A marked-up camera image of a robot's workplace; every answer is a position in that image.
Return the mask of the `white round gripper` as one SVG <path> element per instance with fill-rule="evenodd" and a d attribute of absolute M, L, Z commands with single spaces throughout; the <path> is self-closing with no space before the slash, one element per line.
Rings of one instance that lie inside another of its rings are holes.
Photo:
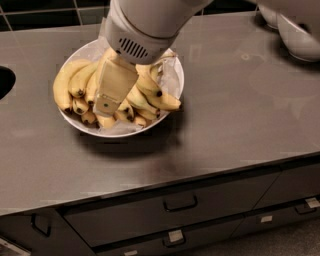
<path fill-rule="evenodd" d="M 113 60 L 115 96 L 106 99 L 95 96 L 94 112 L 112 116 L 138 79 L 133 64 L 147 65 L 158 60 L 186 22 L 212 1 L 110 0 L 102 27 L 109 46 L 122 58 Z"/>

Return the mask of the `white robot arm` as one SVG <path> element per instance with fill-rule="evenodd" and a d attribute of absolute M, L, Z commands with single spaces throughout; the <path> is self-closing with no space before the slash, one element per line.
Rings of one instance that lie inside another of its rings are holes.
<path fill-rule="evenodd" d="M 97 74 L 94 111 L 111 116 L 138 79 L 137 64 L 157 61 L 191 17 L 213 0 L 110 0 L 101 28 L 111 56 Z M 276 15 L 289 52 L 305 61 L 319 59 L 320 0 L 257 0 Z"/>

